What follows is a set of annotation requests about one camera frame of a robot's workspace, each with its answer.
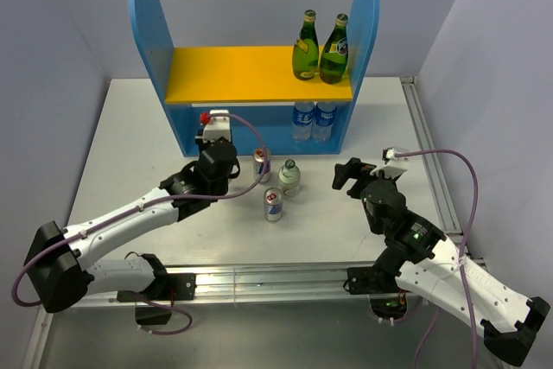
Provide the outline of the clear Chang bottle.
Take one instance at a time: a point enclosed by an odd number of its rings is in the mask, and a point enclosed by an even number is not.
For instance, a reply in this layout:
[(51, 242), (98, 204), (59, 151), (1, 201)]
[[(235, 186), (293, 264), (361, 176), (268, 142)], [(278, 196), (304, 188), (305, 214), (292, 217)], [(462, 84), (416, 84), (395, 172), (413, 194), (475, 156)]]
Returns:
[(294, 197), (299, 192), (301, 171), (293, 159), (285, 161), (278, 171), (278, 188), (284, 196)]

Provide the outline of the green Perrier bottle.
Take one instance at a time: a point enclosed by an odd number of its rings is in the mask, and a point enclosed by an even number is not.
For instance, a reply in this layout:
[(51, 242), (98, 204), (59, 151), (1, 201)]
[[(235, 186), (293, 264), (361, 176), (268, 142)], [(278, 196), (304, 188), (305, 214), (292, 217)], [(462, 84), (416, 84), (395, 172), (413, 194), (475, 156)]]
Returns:
[(314, 78), (319, 65), (319, 42), (315, 30), (316, 13), (306, 10), (302, 28), (296, 39), (292, 53), (293, 74), (299, 80)]
[(335, 19), (334, 29), (322, 49), (319, 75), (321, 80), (327, 84), (341, 82), (346, 71), (348, 62), (347, 24), (347, 14), (338, 14)]

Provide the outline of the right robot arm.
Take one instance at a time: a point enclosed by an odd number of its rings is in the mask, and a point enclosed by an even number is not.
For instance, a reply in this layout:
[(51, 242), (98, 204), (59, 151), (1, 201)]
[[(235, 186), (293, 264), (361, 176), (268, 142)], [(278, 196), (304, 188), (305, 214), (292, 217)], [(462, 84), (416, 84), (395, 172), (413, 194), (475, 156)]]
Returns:
[(474, 326), (495, 357), (511, 366), (523, 365), (550, 305), (539, 296), (508, 288), (462, 256), (445, 232), (409, 210), (397, 188), (404, 171), (393, 161), (377, 167), (356, 157), (334, 167), (333, 189), (354, 181), (347, 195), (361, 202), (371, 232), (385, 242), (373, 265), (347, 270), (347, 291), (412, 292)]

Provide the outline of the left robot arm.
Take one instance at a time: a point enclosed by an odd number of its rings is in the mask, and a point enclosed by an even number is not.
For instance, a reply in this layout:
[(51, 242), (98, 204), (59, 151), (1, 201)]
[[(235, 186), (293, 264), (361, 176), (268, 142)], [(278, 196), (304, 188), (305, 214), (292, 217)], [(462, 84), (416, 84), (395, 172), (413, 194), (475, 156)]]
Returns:
[(149, 299), (165, 295), (168, 277), (153, 255), (103, 261), (131, 240), (209, 207), (228, 192), (239, 174), (237, 150), (224, 138), (209, 143), (197, 160), (146, 195), (96, 219), (60, 228), (41, 226), (24, 261), (27, 275), (48, 313), (72, 307), (84, 296), (113, 290), (135, 291)]

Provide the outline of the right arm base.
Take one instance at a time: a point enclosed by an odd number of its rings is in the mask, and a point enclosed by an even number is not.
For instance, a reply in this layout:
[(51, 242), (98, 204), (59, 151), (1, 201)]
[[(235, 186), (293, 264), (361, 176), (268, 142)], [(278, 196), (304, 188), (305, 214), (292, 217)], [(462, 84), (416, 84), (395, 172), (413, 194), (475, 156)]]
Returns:
[(373, 266), (347, 268), (342, 289), (351, 296), (368, 296), (376, 320), (391, 325), (408, 320), (423, 305), (420, 297), (410, 304), (408, 291), (398, 288), (394, 276)]

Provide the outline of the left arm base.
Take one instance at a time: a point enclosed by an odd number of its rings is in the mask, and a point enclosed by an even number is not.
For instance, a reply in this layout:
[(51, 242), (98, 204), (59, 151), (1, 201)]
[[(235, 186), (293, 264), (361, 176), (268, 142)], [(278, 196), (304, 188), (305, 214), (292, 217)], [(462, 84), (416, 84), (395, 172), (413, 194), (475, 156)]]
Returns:
[[(192, 301), (196, 289), (194, 273), (167, 274), (158, 277), (148, 288), (141, 292), (120, 290), (117, 302), (135, 304), (135, 322), (139, 330), (152, 335), (175, 335), (188, 331), (193, 324), (193, 317), (177, 306), (180, 301)], [(173, 316), (184, 316), (187, 321), (182, 328), (161, 330)]]

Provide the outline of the blue and yellow shelf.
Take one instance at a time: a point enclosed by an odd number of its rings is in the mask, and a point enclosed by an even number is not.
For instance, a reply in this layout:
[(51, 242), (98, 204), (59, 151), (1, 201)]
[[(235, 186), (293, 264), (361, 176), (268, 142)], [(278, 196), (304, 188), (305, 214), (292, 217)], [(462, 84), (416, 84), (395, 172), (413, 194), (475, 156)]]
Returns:
[[(295, 78), (290, 46), (177, 48), (160, 0), (129, 0), (129, 9), (137, 50), (184, 156), (198, 155), (200, 115), (212, 109), (253, 124), (274, 156), (340, 153), (377, 38), (380, 0), (353, 0), (347, 72), (334, 85)], [(293, 139), (293, 104), (306, 101), (336, 103), (328, 140)]]

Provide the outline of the red bull can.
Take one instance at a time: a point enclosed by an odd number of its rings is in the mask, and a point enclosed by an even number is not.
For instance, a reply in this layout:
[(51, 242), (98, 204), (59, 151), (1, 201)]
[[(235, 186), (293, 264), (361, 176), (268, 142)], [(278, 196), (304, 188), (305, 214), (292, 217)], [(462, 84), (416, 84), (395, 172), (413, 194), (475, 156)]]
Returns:
[(267, 188), (264, 192), (264, 217), (278, 221), (283, 213), (283, 193), (279, 188)]
[(268, 182), (271, 177), (270, 151), (259, 147), (254, 150), (252, 159), (254, 180), (260, 183)]

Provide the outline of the right Pocari Sweat bottle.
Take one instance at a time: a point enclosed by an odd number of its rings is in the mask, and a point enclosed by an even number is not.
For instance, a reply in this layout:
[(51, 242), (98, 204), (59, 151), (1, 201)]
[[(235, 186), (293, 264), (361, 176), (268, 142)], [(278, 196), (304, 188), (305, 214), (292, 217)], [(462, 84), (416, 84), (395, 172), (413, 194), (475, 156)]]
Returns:
[(312, 138), (317, 142), (325, 142), (331, 137), (337, 111), (335, 102), (319, 101), (315, 106)]

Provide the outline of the pocari sweat bottle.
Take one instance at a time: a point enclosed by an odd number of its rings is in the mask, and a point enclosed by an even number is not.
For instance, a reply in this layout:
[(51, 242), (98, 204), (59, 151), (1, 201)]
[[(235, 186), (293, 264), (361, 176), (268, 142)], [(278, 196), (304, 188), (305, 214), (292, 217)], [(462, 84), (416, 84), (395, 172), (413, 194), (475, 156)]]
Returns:
[(292, 138), (295, 141), (310, 139), (314, 114), (314, 102), (295, 102), (292, 114)]
[(335, 102), (319, 101), (315, 106), (312, 138), (317, 142), (325, 142), (331, 137), (337, 111)]

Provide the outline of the front Red Bull can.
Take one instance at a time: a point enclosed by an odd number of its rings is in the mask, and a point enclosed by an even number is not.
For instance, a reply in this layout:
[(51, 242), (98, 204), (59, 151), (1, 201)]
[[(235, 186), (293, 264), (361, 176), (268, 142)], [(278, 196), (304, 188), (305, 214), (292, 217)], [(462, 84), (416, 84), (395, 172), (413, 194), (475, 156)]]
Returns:
[(283, 193), (279, 188), (267, 188), (264, 192), (264, 217), (278, 221), (283, 213)]

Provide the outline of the left Pocari Sweat bottle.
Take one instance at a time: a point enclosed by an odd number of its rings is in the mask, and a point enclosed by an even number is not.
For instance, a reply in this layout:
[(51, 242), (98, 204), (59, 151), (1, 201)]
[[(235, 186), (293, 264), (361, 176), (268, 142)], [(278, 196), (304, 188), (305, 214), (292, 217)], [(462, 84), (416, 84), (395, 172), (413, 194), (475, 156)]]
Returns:
[(292, 114), (292, 138), (295, 141), (310, 139), (314, 114), (314, 102), (295, 102)]

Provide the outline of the right aluminium rail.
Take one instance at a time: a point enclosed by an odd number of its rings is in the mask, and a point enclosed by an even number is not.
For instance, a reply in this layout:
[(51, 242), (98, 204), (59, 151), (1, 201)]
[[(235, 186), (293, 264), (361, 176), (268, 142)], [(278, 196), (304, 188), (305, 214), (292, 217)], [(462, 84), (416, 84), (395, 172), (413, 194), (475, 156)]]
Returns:
[[(414, 124), (418, 145), (421, 150), (433, 150), (435, 144), (417, 94), (416, 77), (401, 77), (400, 83)], [(438, 155), (433, 153), (422, 156), (422, 159), (429, 178), (440, 223), (445, 226), (447, 232), (452, 232), (454, 236), (464, 238), (465, 226), (459, 221), (454, 209)]]

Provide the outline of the aluminium rail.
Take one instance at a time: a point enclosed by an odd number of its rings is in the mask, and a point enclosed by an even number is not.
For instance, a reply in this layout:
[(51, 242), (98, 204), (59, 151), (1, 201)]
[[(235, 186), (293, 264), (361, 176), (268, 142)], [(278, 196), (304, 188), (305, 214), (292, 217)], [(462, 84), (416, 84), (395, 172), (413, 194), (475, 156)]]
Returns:
[(120, 290), (141, 292), (158, 277), (194, 273), (197, 303), (286, 302), (339, 299), (349, 295), (342, 289), (346, 269), (373, 266), (368, 263), (261, 264), (240, 266), (165, 266), (149, 254), (129, 259), (100, 260), (84, 268), (70, 256), (52, 263), (41, 260), (28, 272), (42, 306), (57, 313), (75, 305), (104, 297), (117, 302)]
[[(401, 77), (400, 83), (414, 124), (418, 145), (421, 150), (433, 150), (435, 144), (417, 94), (416, 77)], [(459, 221), (454, 209), (438, 155), (433, 153), (422, 156), (422, 159), (429, 178), (440, 223), (445, 226), (447, 232), (452, 232), (454, 236), (464, 238), (465, 226)]]

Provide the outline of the front aluminium rail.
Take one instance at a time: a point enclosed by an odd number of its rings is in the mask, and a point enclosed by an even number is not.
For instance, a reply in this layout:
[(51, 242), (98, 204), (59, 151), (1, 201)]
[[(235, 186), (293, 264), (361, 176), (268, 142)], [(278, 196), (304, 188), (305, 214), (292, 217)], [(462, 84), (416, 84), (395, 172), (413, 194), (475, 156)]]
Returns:
[(75, 305), (104, 297), (117, 302), (120, 290), (141, 292), (158, 277), (194, 273), (197, 303), (286, 302), (339, 299), (349, 295), (342, 289), (346, 269), (373, 266), (368, 263), (261, 264), (240, 266), (165, 266), (149, 254), (129, 259), (100, 260), (84, 268), (70, 256), (52, 263), (41, 260), (28, 272), (42, 306), (57, 313)]

